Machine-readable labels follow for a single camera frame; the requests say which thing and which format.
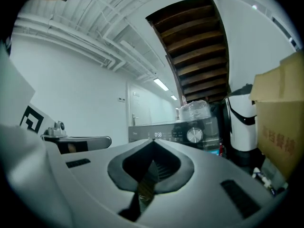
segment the white appliance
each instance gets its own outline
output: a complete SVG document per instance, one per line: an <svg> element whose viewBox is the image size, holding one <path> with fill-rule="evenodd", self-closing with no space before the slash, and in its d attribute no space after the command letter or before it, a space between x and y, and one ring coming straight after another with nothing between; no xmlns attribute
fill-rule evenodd
<svg viewBox="0 0 304 228"><path fill-rule="evenodd" d="M226 98L230 128L231 146L242 152L248 152L256 145L256 105L249 99L252 85L229 94Z"/></svg>

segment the wall socket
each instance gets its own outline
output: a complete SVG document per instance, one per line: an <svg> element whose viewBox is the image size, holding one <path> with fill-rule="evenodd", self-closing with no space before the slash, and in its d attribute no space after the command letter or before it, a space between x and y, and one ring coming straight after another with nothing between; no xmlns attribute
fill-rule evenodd
<svg viewBox="0 0 304 228"><path fill-rule="evenodd" d="M120 101L120 102L125 102L125 98L118 98L118 101Z"/></svg>

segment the wooden staircase underside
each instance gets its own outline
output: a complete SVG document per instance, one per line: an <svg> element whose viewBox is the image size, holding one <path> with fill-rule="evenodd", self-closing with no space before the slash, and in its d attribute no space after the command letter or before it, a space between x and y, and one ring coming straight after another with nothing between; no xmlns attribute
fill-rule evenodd
<svg viewBox="0 0 304 228"><path fill-rule="evenodd" d="M221 101L228 91L228 47L213 1L181 1L147 19L167 51L187 102Z"/></svg>

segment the white door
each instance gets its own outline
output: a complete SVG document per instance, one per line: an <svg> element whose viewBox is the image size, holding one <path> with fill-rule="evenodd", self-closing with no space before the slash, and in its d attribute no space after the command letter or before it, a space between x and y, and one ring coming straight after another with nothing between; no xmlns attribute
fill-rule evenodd
<svg viewBox="0 0 304 228"><path fill-rule="evenodd" d="M151 124L149 99L147 92L136 86L130 86L131 126Z"/></svg>

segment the fluorescent light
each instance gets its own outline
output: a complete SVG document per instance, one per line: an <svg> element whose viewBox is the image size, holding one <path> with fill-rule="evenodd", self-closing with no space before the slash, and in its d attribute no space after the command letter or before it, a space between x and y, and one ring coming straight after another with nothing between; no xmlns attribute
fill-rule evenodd
<svg viewBox="0 0 304 228"><path fill-rule="evenodd" d="M164 91L168 91L168 87L159 79L154 80L155 83L157 83Z"/></svg>

